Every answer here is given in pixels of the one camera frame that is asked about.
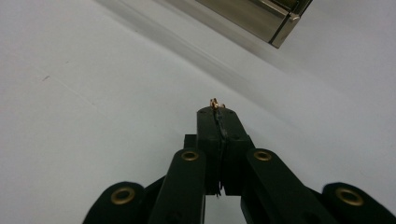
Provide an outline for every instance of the small object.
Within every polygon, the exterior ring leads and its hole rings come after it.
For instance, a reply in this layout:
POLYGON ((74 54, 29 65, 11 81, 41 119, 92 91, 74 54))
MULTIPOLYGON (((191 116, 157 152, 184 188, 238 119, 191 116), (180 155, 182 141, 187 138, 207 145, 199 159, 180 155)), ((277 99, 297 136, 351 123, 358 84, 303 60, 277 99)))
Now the small object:
POLYGON ((210 100, 210 107, 212 107, 213 110, 217 110, 219 107, 225 108, 225 104, 219 105, 218 100, 213 98, 210 100))
POLYGON ((134 199, 134 189, 129 187, 119 188, 111 194, 111 202, 114 204, 125 204, 134 199))
POLYGON ((259 161, 269 161, 272 158, 271 154, 265 151, 256 151, 254 157, 259 161))
POLYGON ((196 0, 277 49, 312 0, 196 0))
POLYGON ((185 161, 196 161, 199 158, 199 154, 194 151, 186 151, 181 154, 181 158, 185 161))
POLYGON ((363 198, 351 189, 338 188, 335 191, 335 195, 344 203, 353 206, 362 206, 364 204, 363 198))

